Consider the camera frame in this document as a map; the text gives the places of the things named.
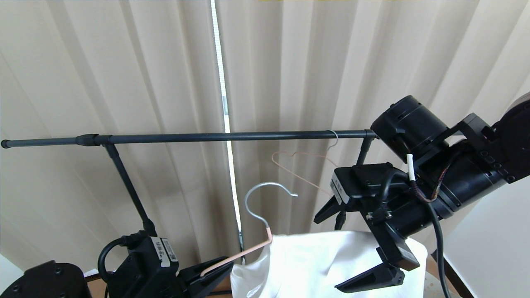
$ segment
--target white cloth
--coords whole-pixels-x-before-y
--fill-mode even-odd
[[[381,263],[375,250],[379,245],[371,233],[334,231],[275,235],[255,262],[234,265],[232,295],[234,298],[421,298],[427,250],[413,239],[407,239],[407,245],[420,268],[404,270],[403,285],[346,294],[335,285]]]

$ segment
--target wall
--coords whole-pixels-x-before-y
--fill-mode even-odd
[[[0,255],[0,293],[3,293],[12,282],[24,274],[19,267]]]
[[[445,241],[445,257],[476,298],[528,293],[529,181],[482,198]]]

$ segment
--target hanger hook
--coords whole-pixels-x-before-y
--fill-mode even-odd
[[[267,220],[266,220],[265,218],[263,218],[263,217],[259,216],[258,214],[256,214],[256,213],[250,211],[250,209],[249,209],[249,196],[250,196],[250,194],[251,194],[253,191],[255,191],[256,189],[258,189],[258,188],[260,188],[260,187],[262,187],[262,186],[265,186],[265,185],[276,185],[276,186],[279,186],[279,187],[281,187],[283,190],[285,190],[285,191],[286,191],[290,196],[292,196],[292,197],[298,197],[298,194],[294,194],[294,193],[290,192],[285,186],[283,186],[283,185],[281,185],[281,184],[279,184],[279,183],[276,183],[276,182],[264,182],[264,183],[260,183],[260,184],[258,184],[258,185],[256,185],[256,186],[254,186],[253,188],[251,188],[251,189],[249,190],[249,192],[246,193],[246,196],[245,196],[245,208],[246,208],[246,210],[250,213],[250,215],[252,215],[252,216],[254,216],[255,218],[257,218],[257,219],[261,220],[262,222],[264,222],[264,223],[265,223],[265,227],[269,227],[269,223],[267,222]]]
[[[333,145],[328,147],[327,151],[329,151],[331,148],[335,147],[338,144],[338,142],[339,142],[339,135],[335,132],[335,130],[328,129],[328,131],[334,133],[335,137],[337,137],[337,139],[335,140],[335,144],[333,144]]]

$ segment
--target black metal rod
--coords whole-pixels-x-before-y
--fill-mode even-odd
[[[366,159],[366,154],[368,154],[368,150],[370,150],[370,145],[372,144],[373,140],[373,137],[366,137],[363,139],[363,143],[361,144],[361,151],[359,152],[359,158],[357,158],[356,165],[362,165],[364,163],[364,160]]]
[[[156,237],[157,235],[155,231],[155,224],[147,216],[142,202],[140,201],[140,198],[138,197],[138,194],[134,189],[134,186],[132,184],[133,182],[129,178],[129,174],[127,174],[127,170],[125,170],[125,166],[121,161],[120,154],[118,153],[116,146],[114,146],[113,144],[105,144],[104,147],[105,149],[107,149],[107,153],[109,153],[110,158],[114,162],[114,165],[116,166],[116,169],[118,170],[118,173],[120,174],[120,177],[123,180],[123,184],[125,184],[125,187],[127,188],[129,195],[131,196],[132,202],[136,207],[136,211],[138,211],[138,214],[142,219],[144,230],[149,236]]]
[[[369,130],[337,130],[339,138],[375,138]],[[29,147],[52,145],[104,145],[133,143],[179,143],[216,141],[260,141],[281,139],[329,139],[336,138],[329,130],[302,132],[253,132],[253,133],[211,133],[211,134],[158,134],[158,135],[83,135],[71,138],[3,140],[2,147]]]

